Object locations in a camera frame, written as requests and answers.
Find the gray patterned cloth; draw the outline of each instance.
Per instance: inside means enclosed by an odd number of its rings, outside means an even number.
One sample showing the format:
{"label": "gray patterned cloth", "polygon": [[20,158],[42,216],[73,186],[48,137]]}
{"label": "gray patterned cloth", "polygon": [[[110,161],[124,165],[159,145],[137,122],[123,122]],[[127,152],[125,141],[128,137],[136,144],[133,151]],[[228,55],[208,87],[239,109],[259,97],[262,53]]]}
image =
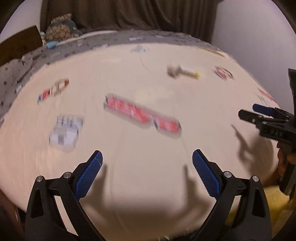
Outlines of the gray patterned cloth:
{"label": "gray patterned cloth", "polygon": [[0,126],[4,121],[5,113],[8,112],[20,89],[29,81],[32,74],[38,71],[44,64],[49,65],[71,55],[100,47],[141,43],[189,45],[207,47],[219,51],[218,48],[211,46],[209,43],[184,33],[134,30],[72,39],[72,41],[60,44],[54,49],[42,46],[25,54],[22,59],[11,60],[0,67]]}

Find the white lego piece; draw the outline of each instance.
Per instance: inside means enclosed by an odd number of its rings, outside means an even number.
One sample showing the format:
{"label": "white lego piece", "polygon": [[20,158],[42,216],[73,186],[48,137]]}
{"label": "white lego piece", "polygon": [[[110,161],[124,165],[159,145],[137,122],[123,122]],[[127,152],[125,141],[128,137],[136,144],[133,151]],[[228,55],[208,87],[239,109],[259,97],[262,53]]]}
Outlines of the white lego piece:
{"label": "white lego piece", "polygon": [[185,75],[189,75],[189,76],[192,76],[192,77],[195,77],[195,78],[198,78],[199,77],[199,74],[197,71],[195,71],[194,69],[189,69],[189,68],[185,68],[185,67],[181,67],[181,73],[182,74],[185,74]]}
{"label": "white lego piece", "polygon": [[15,93],[18,94],[20,92],[20,90],[22,89],[22,85],[19,85],[16,90],[15,90]]}
{"label": "white lego piece", "polygon": [[49,135],[49,144],[62,151],[72,151],[83,127],[83,117],[59,115],[57,124]]}

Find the black grip handle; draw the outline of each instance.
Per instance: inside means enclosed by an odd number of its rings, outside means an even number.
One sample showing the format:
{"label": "black grip handle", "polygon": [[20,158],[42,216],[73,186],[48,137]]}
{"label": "black grip handle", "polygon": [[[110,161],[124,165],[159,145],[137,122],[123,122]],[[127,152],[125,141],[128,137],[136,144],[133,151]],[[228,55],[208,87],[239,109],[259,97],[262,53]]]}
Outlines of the black grip handle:
{"label": "black grip handle", "polygon": [[288,166],[286,171],[281,176],[281,182],[279,185],[279,189],[285,195],[290,195],[293,189],[293,186],[296,183],[296,166],[288,162]]}
{"label": "black grip handle", "polygon": [[294,153],[295,148],[286,143],[282,143],[281,148],[285,156],[284,162],[288,165],[285,172],[280,178],[279,189],[282,193],[288,196],[291,194],[293,186],[296,184],[296,166],[288,162],[287,156],[290,155],[292,152]]}

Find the white wall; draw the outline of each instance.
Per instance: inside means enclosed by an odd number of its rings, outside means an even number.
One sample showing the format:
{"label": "white wall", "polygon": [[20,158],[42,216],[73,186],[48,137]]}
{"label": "white wall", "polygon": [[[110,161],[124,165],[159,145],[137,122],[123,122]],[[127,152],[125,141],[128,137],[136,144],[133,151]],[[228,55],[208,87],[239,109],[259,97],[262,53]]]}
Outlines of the white wall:
{"label": "white wall", "polygon": [[221,2],[212,44],[233,55],[282,109],[294,112],[287,69],[296,69],[296,34],[271,0]]}
{"label": "white wall", "polygon": [[41,4],[42,0],[25,0],[13,13],[0,33],[0,43],[19,31],[34,25],[40,30]]}

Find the human hand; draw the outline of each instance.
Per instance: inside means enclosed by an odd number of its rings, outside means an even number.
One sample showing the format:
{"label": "human hand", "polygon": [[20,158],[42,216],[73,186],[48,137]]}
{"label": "human hand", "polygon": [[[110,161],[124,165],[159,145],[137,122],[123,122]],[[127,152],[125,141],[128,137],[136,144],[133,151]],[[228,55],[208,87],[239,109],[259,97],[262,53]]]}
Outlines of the human hand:
{"label": "human hand", "polygon": [[290,155],[288,155],[287,158],[285,158],[285,154],[283,153],[283,150],[282,150],[282,143],[278,142],[276,147],[279,148],[279,151],[278,151],[278,159],[279,159],[278,174],[281,176],[284,173],[284,171],[286,170],[288,162],[293,165],[296,165],[296,153],[290,154]]}

